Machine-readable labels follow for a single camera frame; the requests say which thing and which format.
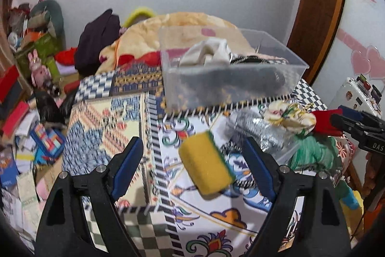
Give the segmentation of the red cloth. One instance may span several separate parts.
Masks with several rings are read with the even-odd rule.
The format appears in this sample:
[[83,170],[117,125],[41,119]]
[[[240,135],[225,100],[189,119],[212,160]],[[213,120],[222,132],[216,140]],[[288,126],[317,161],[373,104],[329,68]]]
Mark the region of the red cloth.
[[316,110],[311,113],[316,117],[316,124],[313,128],[315,134],[336,137],[341,137],[343,135],[343,132],[334,127],[330,122],[330,118],[333,114],[343,114],[342,109]]

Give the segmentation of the yellow green sponge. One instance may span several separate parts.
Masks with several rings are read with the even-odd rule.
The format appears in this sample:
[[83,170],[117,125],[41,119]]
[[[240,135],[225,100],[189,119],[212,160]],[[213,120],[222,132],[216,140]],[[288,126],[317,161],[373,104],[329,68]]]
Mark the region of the yellow green sponge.
[[189,177],[203,196],[218,193],[235,181],[211,131],[187,138],[178,153]]

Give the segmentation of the floral yellow white cloth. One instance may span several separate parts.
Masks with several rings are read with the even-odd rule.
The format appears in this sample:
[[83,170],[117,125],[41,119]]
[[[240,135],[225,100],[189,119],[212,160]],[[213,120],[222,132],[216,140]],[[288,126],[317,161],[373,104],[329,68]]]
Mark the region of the floral yellow white cloth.
[[276,100],[270,103],[263,113],[264,121],[285,128],[287,131],[306,136],[316,126],[316,117],[305,111],[296,102]]

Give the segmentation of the green knitted cloth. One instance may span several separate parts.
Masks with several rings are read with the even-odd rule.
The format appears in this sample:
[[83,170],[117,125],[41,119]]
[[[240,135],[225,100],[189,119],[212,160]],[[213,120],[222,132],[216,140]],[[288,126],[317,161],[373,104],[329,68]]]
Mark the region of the green knitted cloth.
[[330,175],[342,173],[343,158],[340,153],[347,152],[347,139],[324,135],[295,136],[297,151],[290,158],[288,165],[292,170],[325,171]]

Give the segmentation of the grey cloth in plastic bag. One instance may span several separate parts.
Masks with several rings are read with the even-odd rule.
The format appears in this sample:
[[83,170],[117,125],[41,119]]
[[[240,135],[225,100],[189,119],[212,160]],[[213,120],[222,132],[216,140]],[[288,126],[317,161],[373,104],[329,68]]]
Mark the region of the grey cloth in plastic bag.
[[252,137],[278,165],[288,165],[300,146],[294,133],[264,121],[253,110],[232,112],[225,124],[225,135],[240,147],[247,137]]

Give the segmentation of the colourful blue pencil case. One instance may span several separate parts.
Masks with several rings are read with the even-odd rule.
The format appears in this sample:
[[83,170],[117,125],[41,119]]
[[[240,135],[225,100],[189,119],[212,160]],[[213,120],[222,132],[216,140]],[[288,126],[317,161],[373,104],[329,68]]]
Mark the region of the colourful blue pencil case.
[[33,127],[31,137],[42,149],[45,157],[58,158],[63,152],[65,137],[55,128],[45,128],[38,123]]

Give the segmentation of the brown wooden door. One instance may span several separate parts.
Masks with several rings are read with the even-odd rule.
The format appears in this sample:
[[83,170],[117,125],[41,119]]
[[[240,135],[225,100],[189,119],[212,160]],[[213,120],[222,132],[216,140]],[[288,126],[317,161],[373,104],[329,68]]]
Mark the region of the brown wooden door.
[[312,84],[329,54],[345,0],[300,0],[288,47],[309,68],[303,79]]

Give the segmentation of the black gold patterned cloth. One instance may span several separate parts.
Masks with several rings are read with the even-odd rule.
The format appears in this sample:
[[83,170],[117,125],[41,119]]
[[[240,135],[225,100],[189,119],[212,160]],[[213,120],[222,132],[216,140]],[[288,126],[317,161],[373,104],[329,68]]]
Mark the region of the black gold patterned cloth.
[[244,64],[244,63],[264,63],[264,64],[278,64],[287,65],[289,61],[282,57],[270,56],[270,55],[247,55],[237,56],[230,61],[231,65]]

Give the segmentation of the black plastic bag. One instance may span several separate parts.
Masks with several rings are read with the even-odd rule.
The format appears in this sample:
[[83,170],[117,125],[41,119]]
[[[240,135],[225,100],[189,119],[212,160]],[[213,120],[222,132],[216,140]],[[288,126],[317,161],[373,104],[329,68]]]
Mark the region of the black plastic bag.
[[69,92],[63,99],[61,105],[58,106],[55,100],[46,91],[35,91],[34,96],[40,122],[48,127],[63,127],[69,121],[76,93],[76,89]]

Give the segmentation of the patterned patchwork bed cover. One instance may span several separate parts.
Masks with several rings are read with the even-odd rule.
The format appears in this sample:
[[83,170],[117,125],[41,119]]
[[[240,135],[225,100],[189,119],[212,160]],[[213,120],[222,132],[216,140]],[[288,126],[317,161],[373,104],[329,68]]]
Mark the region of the patterned patchwork bed cover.
[[90,173],[140,136],[144,154],[128,191],[116,202],[123,225],[142,256],[250,256],[278,196],[268,170],[249,164],[253,144],[230,126],[270,99],[160,114],[162,90],[115,94],[159,68],[136,65],[84,78],[76,91],[63,153],[63,169]]

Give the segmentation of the clear plastic storage bin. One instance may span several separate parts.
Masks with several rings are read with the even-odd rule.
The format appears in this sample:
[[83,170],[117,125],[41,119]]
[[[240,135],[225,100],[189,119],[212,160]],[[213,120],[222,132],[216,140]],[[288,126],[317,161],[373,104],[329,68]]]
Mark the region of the clear plastic storage bin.
[[[287,65],[244,63],[180,67],[189,48],[160,50],[167,112],[193,111],[252,100],[287,96],[308,69],[308,64],[265,31],[240,29],[254,49],[248,55],[270,55]],[[232,59],[239,55],[232,52]]]

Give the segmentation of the pink bunny plush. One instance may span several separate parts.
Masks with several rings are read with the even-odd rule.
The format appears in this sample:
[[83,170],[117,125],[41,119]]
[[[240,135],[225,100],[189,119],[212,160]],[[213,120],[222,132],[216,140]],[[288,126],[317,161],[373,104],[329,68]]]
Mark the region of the pink bunny plush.
[[44,83],[51,80],[51,74],[48,68],[42,63],[36,49],[28,53],[29,69],[31,71],[31,81],[33,85],[40,89],[44,87]]

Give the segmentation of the white sock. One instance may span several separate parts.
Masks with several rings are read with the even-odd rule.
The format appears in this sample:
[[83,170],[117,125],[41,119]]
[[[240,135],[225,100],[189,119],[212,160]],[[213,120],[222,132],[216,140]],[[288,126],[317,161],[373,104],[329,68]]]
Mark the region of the white sock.
[[209,38],[187,50],[180,59],[180,67],[229,65],[232,51],[226,39]]

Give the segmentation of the red box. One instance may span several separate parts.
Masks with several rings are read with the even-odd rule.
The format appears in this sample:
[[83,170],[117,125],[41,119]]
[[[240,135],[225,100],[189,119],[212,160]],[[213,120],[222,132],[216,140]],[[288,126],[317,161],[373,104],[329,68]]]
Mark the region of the red box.
[[19,72],[16,65],[5,70],[0,79],[0,102],[4,103],[8,93],[19,78]]

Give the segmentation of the green cardboard box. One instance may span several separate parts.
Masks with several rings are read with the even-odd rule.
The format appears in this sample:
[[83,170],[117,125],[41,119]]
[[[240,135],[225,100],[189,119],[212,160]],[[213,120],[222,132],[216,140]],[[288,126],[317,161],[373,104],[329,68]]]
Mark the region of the green cardboard box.
[[16,64],[20,74],[25,79],[30,79],[31,71],[29,68],[28,53],[37,50],[38,57],[45,63],[46,59],[54,56],[56,53],[63,50],[63,37],[52,37],[49,33],[43,35],[35,42],[30,42],[26,47],[15,55]]

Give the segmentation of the beige fleece blanket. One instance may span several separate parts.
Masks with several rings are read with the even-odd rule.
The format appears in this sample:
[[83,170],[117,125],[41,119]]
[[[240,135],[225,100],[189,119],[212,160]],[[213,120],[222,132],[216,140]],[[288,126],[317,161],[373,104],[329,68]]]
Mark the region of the beige fleece blanket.
[[250,43],[232,23],[198,12],[175,12],[146,19],[130,26],[113,44],[100,52],[97,74],[118,67],[119,58],[143,55],[162,49],[185,49],[210,37],[227,40],[231,51],[239,55],[254,52]]

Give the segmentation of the dark purple garment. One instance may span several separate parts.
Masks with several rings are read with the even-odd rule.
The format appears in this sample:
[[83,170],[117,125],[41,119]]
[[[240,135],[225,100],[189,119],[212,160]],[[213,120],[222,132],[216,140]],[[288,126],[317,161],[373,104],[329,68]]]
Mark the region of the dark purple garment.
[[120,27],[119,16],[111,8],[85,26],[74,53],[79,75],[87,77],[96,73],[101,65],[100,52],[119,38]]

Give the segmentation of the grey green plush toy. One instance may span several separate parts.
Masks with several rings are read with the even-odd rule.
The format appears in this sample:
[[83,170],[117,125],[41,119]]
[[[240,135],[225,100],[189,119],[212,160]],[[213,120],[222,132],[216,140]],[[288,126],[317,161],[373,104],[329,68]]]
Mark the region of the grey green plush toy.
[[56,0],[43,0],[29,13],[29,29],[46,29],[54,37],[62,37],[64,31],[63,14]]

